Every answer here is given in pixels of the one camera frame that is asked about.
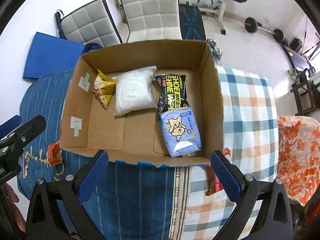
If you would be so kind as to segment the person's left hand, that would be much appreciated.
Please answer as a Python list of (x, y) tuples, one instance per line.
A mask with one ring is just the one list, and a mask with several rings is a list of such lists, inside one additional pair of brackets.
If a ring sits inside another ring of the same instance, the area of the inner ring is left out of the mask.
[(14, 190), (8, 183), (1, 185), (1, 188), (4, 190), (4, 195), (8, 200), (9, 211), (13, 214), (13, 217), (17, 223), (17, 226), (22, 232), (25, 233), (26, 222), (19, 208), (16, 206), (16, 203), (20, 201), (17, 194), (14, 192)]

